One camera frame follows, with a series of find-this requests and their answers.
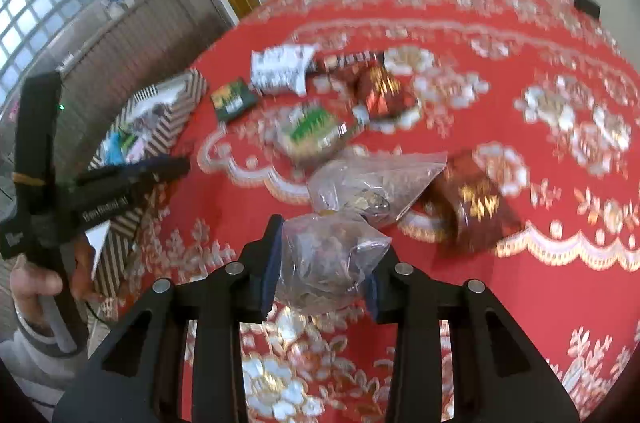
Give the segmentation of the grey sleeved forearm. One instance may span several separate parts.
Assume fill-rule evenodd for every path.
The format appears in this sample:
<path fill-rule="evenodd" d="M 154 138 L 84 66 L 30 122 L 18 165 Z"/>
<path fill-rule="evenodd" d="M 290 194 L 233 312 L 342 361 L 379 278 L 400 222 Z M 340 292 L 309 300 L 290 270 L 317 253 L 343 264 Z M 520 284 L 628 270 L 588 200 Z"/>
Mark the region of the grey sleeved forearm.
<path fill-rule="evenodd" d="M 29 325 L 18 308 L 15 315 L 17 330 L 11 339 L 1 342 L 1 361 L 27 408 L 50 422 L 66 389 L 85 369 L 88 351 L 63 355 L 53 336 L 45 336 Z"/>

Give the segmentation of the person's left hand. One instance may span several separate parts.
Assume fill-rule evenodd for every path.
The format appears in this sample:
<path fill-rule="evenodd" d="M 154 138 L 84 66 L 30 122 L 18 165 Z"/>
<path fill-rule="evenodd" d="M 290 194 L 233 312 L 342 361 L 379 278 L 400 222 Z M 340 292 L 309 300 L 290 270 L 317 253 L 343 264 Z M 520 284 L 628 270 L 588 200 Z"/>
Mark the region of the person's left hand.
<path fill-rule="evenodd" d="M 96 250 L 83 233 L 73 241 L 75 270 L 70 277 L 70 292 L 80 302 L 101 303 L 104 300 L 93 287 L 91 278 Z M 55 271 L 32 264 L 24 255 L 17 258 L 10 275 L 10 289 L 16 310 L 37 333 L 52 336 L 50 325 L 44 318 L 40 296 L 61 293 L 63 281 Z"/>

